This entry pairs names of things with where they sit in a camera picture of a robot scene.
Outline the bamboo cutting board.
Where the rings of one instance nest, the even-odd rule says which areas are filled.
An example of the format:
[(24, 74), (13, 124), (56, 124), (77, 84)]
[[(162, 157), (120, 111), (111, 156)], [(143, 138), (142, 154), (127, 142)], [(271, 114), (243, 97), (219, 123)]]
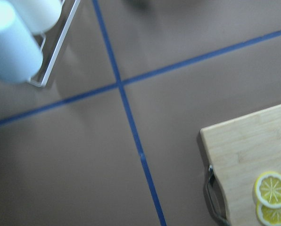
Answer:
[(200, 131), (232, 226), (258, 226), (254, 183), (281, 174), (281, 104)]

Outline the white pastel cup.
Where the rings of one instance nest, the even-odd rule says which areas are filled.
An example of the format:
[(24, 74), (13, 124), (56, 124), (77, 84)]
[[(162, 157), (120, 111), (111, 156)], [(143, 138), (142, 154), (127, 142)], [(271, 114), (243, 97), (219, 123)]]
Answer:
[(60, 0), (11, 0), (10, 3), (34, 35), (50, 30), (58, 22), (63, 5)]

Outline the yellow lemon slice lower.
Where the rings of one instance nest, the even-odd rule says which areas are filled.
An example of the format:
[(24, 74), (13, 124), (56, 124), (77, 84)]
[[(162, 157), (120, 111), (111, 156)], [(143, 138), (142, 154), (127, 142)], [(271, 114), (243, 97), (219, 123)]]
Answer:
[(281, 207), (269, 208), (258, 202), (256, 216), (264, 226), (281, 226)]

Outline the yellow lemon slice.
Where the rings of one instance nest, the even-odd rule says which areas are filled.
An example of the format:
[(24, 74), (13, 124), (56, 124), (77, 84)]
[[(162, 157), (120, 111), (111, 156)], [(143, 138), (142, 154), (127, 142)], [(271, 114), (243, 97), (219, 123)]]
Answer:
[(258, 202), (256, 216), (264, 226), (281, 226), (281, 207), (269, 208)]
[(259, 175), (254, 183), (257, 200), (271, 209), (281, 208), (281, 174), (266, 171)]

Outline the light blue pastel cup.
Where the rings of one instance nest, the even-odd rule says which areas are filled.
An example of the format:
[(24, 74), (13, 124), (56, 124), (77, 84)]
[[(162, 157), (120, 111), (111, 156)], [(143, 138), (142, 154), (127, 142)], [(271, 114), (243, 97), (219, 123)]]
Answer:
[(0, 80), (27, 82), (42, 62), (42, 51), (15, 8), (0, 0)]

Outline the yellow lemon slice upper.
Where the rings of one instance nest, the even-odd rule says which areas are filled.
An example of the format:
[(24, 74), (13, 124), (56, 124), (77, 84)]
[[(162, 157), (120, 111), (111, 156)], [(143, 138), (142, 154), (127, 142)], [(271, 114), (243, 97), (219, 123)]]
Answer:
[(254, 183), (257, 200), (271, 209), (281, 208), (281, 174), (266, 171), (259, 175)]

